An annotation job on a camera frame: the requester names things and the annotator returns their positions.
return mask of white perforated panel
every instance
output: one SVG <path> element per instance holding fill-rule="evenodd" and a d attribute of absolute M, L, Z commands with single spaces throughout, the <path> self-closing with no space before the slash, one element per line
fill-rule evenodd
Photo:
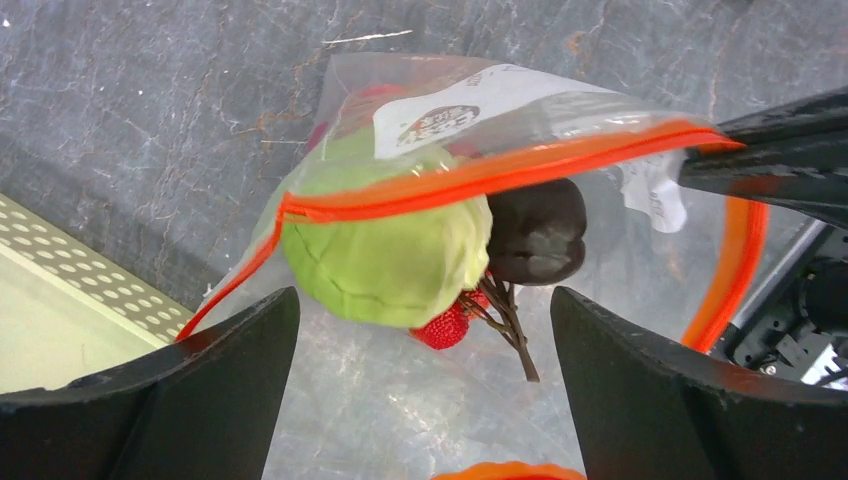
<path fill-rule="evenodd" d="M 3 195 L 0 243 L 162 341 L 172 342 L 191 317 L 183 306 Z"/>

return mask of green ball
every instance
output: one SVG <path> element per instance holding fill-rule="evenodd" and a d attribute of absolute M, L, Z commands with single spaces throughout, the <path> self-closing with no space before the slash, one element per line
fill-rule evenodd
<path fill-rule="evenodd" d="M 424 147 L 377 160 L 373 130 L 319 145 L 292 172 L 299 195 L 351 190 L 456 161 Z M 492 215 L 485 196 L 422 212 L 329 224 L 286 223 L 283 253 L 302 291 L 345 320 L 418 328 L 474 288 L 488 265 Z"/>

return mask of brown stem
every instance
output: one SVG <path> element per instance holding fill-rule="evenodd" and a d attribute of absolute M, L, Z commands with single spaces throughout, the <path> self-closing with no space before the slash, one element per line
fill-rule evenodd
<path fill-rule="evenodd" d="M 502 323 L 498 323 L 498 321 L 495 320 L 494 317 L 489 315 L 489 312 L 487 312 L 485 308 L 480 306 L 480 304 L 478 304 L 477 302 L 475 302 L 471 298 L 467 297 L 464 293 L 459 295 L 459 303 L 463 307 L 471 310 L 471 313 L 473 313 L 477 317 L 483 319 L 483 321 L 485 321 L 487 325 L 489 325 L 490 327 L 497 330 L 498 333 L 500 333 L 501 336 L 504 337 L 504 340 L 506 340 L 506 342 L 512 348 L 515 348 L 515 342 L 513 342 L 512 338 L 510 338 L 509 330 L 507 329 L 506 325 L 504 325 Z"/>
<path fill-rule="evenodd" d="M 489 301 L 492 307 L 498 311 L 504 322 L 504 326 L 508 331 L 508 335 L 512 340 L 510 346 L 518 352 L 518 358 L 521 360 L 521 366 L 524 368 L 524 375 L 528 382 L 539 382 L 539 372 L 536 370 L 536 365 L 530 357 L 530 352 L 527 350 L 527 337 L 521 329 L 521 322 L 518 320 L 518 314 L 515 308 L 515 289 L 512 285 L 507 289 L 503 283 L 496 281 L 492 282 L 484 277 L 480 281 L 480 288 Z"/>

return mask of fake strawberry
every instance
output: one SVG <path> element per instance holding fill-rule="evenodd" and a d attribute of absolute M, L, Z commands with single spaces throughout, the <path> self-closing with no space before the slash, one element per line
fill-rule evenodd
<path fill-rule="evenodd" d="M 458 303 L 430 320 L 422 328 L 410 328 L 409 334 L 434 350 L 444 350 L 459 343 L 468 333 L 468 316 Z"/>
<path fill-rule="evenodd" d="M 481 307 L 483 307 L 484 310 L 488 309 L 489 307 L 492 306 L 492 303 L 489 301 L 489 297 L 487 297 L 486 294 L 483 293 L 483 290 L 481 290 L 480 287 L 477 287 L 472 292 L 462 292 L 462 293 L 464 293 L 465 296 L 468 297 L 469 299 L 477 302 L 477 305 L 480 305 Z"/>

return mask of red strawberry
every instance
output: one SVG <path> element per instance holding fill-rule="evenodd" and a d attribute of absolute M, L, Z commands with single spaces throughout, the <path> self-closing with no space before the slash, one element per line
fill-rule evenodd
<path fill-rule="evenodd" d="M 430 320 L 422 328 L 410 328 L 409 334 L 435 350 L 450 348 L 468 333 L 468 317 L 458 303 Z"/>
<path fill-rule="evenodd" d="M 470 298 L 471 300 L 474 300 L 475 302 L 477 302 L 477 305 L 480 305 L 484 309 L 487 309 L 492 305 L 492 303 L 489 301 L 489 297 L 487 297 L 486 294 L 483 293 L 483 290 L 480 289 L 480 287 L 477 287 L 472 292 L 463 293 L 466 297 Z"/>
<path fill-rule="evenodd" d="M 309 135 L 309 140 L 306 141 L 306 153 L 312 151 L 316 145 L 324 138 L 324 134 L 327 133 L 327 122 L 322 123 L 315 127 L 315 130 L 312 130 L 312 134 Z"/>

